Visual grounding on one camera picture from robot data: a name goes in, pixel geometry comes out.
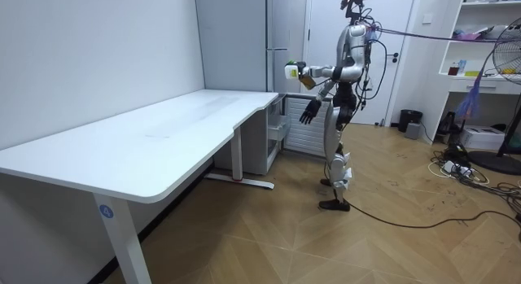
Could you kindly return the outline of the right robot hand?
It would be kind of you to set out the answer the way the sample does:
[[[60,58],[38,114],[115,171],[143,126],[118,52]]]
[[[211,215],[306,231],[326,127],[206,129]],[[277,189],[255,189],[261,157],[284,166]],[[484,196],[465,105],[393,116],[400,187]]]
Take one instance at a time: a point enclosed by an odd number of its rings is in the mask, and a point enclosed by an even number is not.
[[[311,121],[317,116],[319,109],[321,108],[322,101],[317,99],[312,99],[307,107],[304,109],[302,115],[300,116],[300,123],[304,125],[308,125]]]

